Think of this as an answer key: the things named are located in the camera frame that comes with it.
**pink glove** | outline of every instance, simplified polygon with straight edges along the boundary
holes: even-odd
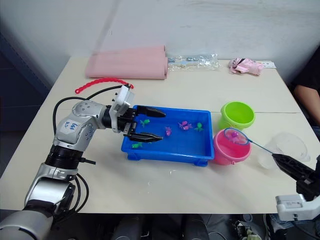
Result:
[[[229,68],[232,73],[239,71],[240,73],[251,73],[255,75],[260,75],[261,70],[264,65],[250,60],[249,58],[236,58],[231,59],[229,62]]]

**white table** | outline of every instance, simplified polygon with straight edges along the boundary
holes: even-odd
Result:
[[[29,186],[52,145],[53,107],[61,98],[74,96],[74,89],[87,82],[83,76],[87,60],[69,60],[23,137],[0,180],[2,209],[23,208]],[[128,80],[135,86],[134,104],[209,109],[217,131],[221,106],[232,100],[244,101],[256,110],[255,123],[245,130],[251,139],[264,145],[279,132],[297,135],[311,156],[306,165],[314,168],[320,143],[277,71],[264,69],[260,77],[232,75],[223,67],[226,61],[221,63],[218,71],[169,72],[166,80]],[[111,85],[96,85],[80,95],[85,97]],[[235,86],[251,91],[238,91]],[[198,98],[191,100],[191,94]],[[104,93],[94,100],[107,105],[111,98],[112,93]],[[74,103],[61,105],[57,122],[70,113]],[[275,213],[275,196],[296,191],[295,181],[283,172],[259,166],[254,146],[251,156],[236,165],[196,167],[167,161],[129,161],[120,150],[122,140],[121,134],[110,129],[98,130],[83,154],[97,164],[81,163],[78,167],[90,187],[82,213]]]

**black shirt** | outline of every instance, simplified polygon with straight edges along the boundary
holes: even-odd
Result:
[[[320,46],[292,83],[315,89],[320,95]]]

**plastic bag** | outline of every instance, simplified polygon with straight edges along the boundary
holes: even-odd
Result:
[[[199,54],[199,55],[181,55],[181,56],[168,56],[168,70],[215,70],[219,67],[218,55]]]

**pink rolled mat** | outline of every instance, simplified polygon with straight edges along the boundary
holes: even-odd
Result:
[[[165,46],[140,47],[93,54],[86,66],[88,78],[165,79]]]

